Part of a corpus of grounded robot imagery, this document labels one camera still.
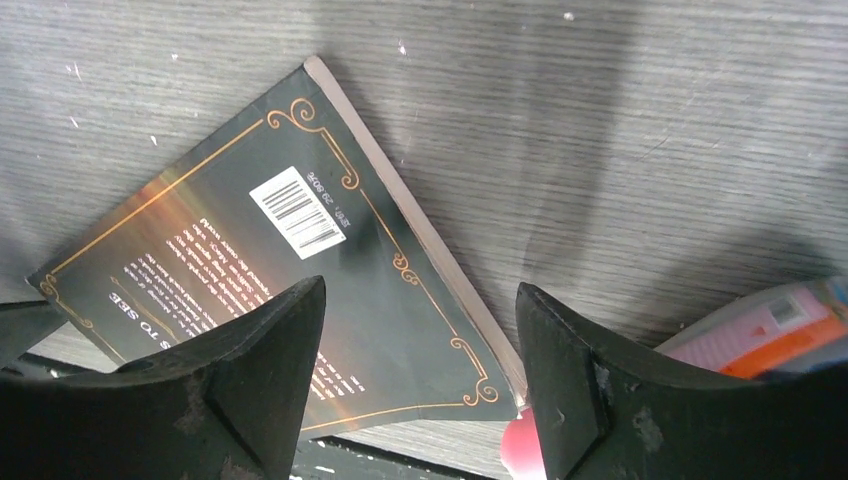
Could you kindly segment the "dark brown hardcover book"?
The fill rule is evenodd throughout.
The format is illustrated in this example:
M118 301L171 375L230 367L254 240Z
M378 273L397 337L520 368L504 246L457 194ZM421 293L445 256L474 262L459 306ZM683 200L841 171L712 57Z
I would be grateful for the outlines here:
M326 309L303 436L520 415L516 350L317 56L28 281L122 365L312 276Z

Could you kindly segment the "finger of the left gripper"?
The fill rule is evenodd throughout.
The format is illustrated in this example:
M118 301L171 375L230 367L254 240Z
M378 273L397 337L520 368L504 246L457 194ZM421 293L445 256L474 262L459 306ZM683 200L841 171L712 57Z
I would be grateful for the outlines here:
M41 342L67 319L47 301L1 304L1 367Z

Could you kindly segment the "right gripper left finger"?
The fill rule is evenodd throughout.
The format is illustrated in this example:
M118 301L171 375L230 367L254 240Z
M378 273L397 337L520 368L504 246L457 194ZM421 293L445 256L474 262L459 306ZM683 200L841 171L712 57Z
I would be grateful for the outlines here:
M109 372L1 375L5 479L286 479L326 306L323 277Z

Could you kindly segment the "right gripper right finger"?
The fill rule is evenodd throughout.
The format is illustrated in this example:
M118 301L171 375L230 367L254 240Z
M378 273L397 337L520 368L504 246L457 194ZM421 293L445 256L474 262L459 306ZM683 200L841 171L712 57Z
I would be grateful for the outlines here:
M550 479L843 479L847 367L743 380L672 359L517 289Z

